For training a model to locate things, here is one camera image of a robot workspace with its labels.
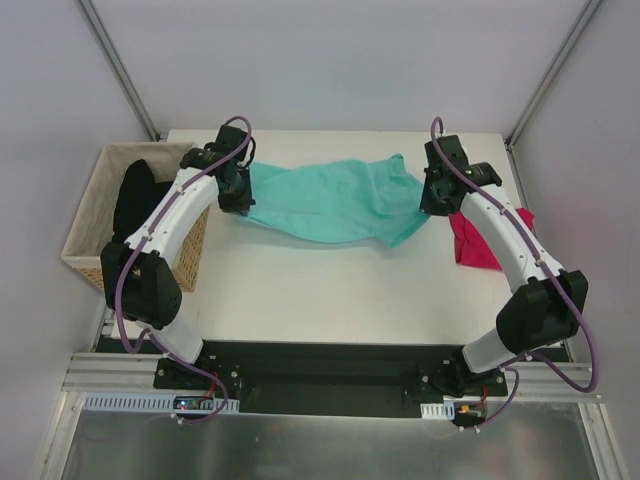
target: teal cloth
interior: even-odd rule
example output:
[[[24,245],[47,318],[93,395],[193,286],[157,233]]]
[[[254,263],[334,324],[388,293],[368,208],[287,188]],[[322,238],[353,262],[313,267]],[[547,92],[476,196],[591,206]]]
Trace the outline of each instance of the teal cloth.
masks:
[[[247,221],[314,242],[375,237],[397,247],[428,218],[419,211],[422,182],[406,171],[402,155],[294,170],[254,163],[251,184],[256,205]]]

